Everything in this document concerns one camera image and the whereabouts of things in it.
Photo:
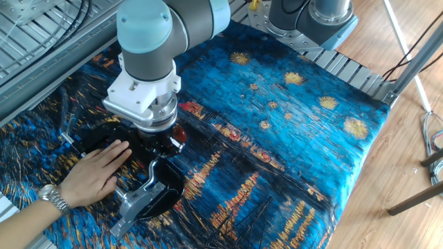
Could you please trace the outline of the person's bare hand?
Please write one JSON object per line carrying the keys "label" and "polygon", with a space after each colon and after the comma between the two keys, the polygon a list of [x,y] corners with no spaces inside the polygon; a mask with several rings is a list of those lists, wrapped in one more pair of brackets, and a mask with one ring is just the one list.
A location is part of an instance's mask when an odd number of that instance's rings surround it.
{"label": "person's bare hand", "polygon": [[127,141],[115,140],[107,148],[94,150],[81,159],[59,185],[60,196],[70,208],[88,206],[116,189],[114,173],[131,156]]}

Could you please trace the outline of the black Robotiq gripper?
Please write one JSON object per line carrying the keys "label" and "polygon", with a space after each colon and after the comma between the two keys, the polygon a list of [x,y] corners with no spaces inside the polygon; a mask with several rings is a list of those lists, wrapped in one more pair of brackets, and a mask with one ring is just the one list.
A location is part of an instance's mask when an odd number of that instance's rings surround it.
{"label": "black Robotiq gripper", "polygon": [[173,128],[170,127],[160,132],[145,132],[138,130],[138,137],[141,142],[150,150],[154,150],[155,154],[162,157],[173,157],[181,153],[185,143],[176,140],[173,136]]}

